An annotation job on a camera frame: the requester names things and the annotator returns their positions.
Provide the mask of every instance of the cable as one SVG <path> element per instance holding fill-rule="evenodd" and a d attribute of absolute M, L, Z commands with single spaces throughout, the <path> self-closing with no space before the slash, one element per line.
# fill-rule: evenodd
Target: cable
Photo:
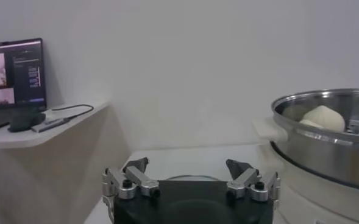
<path fill-rule="evenodd" d="M 63 108 L 58 108 L 58 109 L 52 109 L 52 111 L 58 111 L 58 110 L 67 110 L 67 109 L 71 109 L 71 108 L 75 108 L 75 107 L 90 107 L 90 109 L 88 109 L 87 111 L 84 111 L 80 114 L 77 114 L 77 115 L 73 115 L 73 116 L 70 116 L 70 117 L 66 117 L 67 120 L 72 120 L 76 117 L 79 117 L 80 115 L 83 115 L 85 113 L 88 113 L 88 112 L 91 112 L 93 111 L 94 107 L 91 106 L 91 105 L 88 105 L 88 104 L 78 104 L 78 105 L 74 105 L 74 106 L 70 106 L 70 107 L 63 107 Z"/>

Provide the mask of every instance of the screw head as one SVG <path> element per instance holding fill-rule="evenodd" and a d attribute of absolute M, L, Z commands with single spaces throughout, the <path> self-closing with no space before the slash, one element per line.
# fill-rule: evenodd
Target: screw head
<path fill-rule="evenodd" d="M 255 189 L 256 189 L 256 190 L 263 190 L 264 188 L 265 188 L 264 182 L 259 181 L 259 182 L 257 182 L 257 183 L 255 184 Z"/>
<path fill-rule="evenodd" d="M 131 188 L 133 183 L 130 180 L 123 181 L 123 188 Z"/>

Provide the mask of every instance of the wall shelf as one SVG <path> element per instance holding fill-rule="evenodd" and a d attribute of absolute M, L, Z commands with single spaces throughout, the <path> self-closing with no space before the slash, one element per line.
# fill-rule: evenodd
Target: wall shelf
<path fill-rule="evenodd" d="M 42 133 L 36 133 L 31 130 L 23 131 L 23 132 L 19 132 L 19 133 L 11 133 L 7 130 L 9 128 L 9 126 L 0 128 L 0 149 L 25 148 L 25 147 L 33 147 L 36 145 L 40 145 L 44 142 L 49 141 L 50 139 L 54 138 L 55 136 L 63 133 L 67 129 L 75 126 L 76 124 L 84 121 L 86 118 L 94 115 L 98 111 L 101 111 L 108 105 L 107 101 L 95 101 L 95 102 L 84 102 L 84 103 L 94 106 L 94 110 L 87 114 L 83 114 L 83 115 L 71 120 L 67 124 L 61 125 L 59 127 L 53 128 L 48 131 L 44 131 Z M 66 105 L 60 105 L 55 108 L 67 107 L 67 106 L 75 105 L 75 104 L 76 103 L 69 103 Z M 80 108 L 73 108 L 73 109 L 64 110 L 64 111 L 53 111 L 50 114 L 50 117 L 53 117 L 53 118 L 67 117 L 67 116 L 71 116 L 74 114 L 78 114 L 87 109 L 88 108 L 80 107 Z"/>

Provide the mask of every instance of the laptop screen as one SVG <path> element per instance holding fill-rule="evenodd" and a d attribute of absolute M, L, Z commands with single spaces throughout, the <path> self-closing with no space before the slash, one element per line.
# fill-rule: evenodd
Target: laptop screen
<path fill-rule="evenodd" d="M 45 107 L 42 39 L 0 43 L 0 109 Z"/>

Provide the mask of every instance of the computer mouse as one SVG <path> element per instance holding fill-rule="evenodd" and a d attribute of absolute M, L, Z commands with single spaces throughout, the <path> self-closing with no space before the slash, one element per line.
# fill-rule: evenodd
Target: computer mouse
<path fill-rule="evenodd" d="M 10 121 L 9 132 L 20 132 L 30 130 L 33 126 L 45 121 L 45 114 L 33 111 L 17 114 Z"/>

